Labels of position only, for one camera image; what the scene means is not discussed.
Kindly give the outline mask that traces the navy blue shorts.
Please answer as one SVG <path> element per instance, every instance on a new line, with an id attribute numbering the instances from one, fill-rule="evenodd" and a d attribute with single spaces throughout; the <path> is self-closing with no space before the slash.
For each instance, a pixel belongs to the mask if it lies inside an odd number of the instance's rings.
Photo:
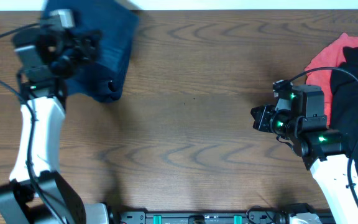
<path id="1" fill-rule="evenodd" d="M 49 0 L 44 15 L 56 9 L 73 11 L 74 34 L 98 29 L 102 33 L 95 63 L 111 70 L 129 62 L 139 18 L 114 0 Z"/>

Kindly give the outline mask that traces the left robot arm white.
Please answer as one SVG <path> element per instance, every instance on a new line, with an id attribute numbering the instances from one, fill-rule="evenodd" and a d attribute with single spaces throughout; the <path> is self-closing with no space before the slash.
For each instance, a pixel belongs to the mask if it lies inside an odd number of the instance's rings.
<path id="1" fill-rule="evenodd" d="M 66 116 L 66 79 L 95 61 L 101 33 L 30 28 L 12 38 L 22 62 L 16 95 L 22 134 L 9 182 L 0 185 L 6 223 L 109 223 L 103 203 L 85 204 L 60 175 L 60 131 Z"/>

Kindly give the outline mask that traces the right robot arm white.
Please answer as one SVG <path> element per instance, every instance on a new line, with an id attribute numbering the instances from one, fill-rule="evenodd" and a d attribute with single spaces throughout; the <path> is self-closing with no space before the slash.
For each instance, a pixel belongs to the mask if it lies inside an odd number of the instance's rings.
<path id="1" fill-rule="evenodd" d="M 262 105 L 250 111 L 254 129 L 272 133 L 302 158 L 322 190 L 336 223 L 358 223 L 358 173 L 350 145 L 326 126 L 324 107 Z"/>

